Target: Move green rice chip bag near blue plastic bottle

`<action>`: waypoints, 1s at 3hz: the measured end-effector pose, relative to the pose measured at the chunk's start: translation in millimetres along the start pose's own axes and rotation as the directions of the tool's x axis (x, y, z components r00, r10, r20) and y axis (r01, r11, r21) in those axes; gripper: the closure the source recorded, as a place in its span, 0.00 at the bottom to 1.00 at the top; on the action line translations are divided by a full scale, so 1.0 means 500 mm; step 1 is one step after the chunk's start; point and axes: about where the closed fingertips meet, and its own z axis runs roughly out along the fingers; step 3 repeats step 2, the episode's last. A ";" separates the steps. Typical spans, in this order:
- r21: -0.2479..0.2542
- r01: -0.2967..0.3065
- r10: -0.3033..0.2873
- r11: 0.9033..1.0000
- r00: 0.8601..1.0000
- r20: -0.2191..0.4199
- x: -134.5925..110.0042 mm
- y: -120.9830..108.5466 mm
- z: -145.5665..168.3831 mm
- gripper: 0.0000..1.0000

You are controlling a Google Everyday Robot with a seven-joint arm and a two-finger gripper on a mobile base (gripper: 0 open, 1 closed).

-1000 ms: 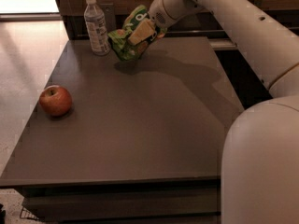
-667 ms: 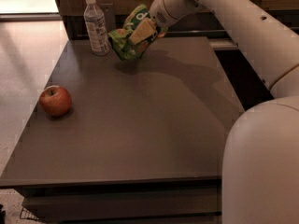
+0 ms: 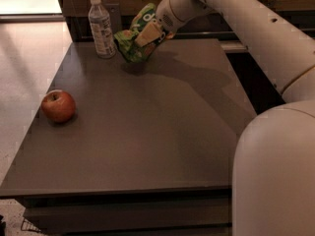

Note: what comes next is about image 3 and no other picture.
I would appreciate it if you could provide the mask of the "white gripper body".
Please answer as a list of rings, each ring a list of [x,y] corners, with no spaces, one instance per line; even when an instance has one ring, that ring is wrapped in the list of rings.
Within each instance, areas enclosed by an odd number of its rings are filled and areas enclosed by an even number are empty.
[[[157,20],[167,31],[176,33],[197,15],[194,0],[162,0],[156,11]]]

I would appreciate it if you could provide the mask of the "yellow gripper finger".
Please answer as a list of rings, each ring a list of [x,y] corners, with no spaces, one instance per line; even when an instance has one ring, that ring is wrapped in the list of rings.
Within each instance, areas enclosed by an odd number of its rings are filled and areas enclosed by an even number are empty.
[[[146,24],[143,30],[137,35],[135,43],[139,47],[143,47],[157,39],[162,39],[162,25],[158,21],[150,21]]]

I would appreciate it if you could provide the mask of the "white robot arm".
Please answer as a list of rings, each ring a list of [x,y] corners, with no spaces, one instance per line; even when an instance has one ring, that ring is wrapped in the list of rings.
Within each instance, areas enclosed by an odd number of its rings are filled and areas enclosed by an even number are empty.
[[[247,89],[259,114],[232,169],[233,236],[315,236],[315,39],[258,0],[161,0],[175,33],[219,13],[264,77]]]

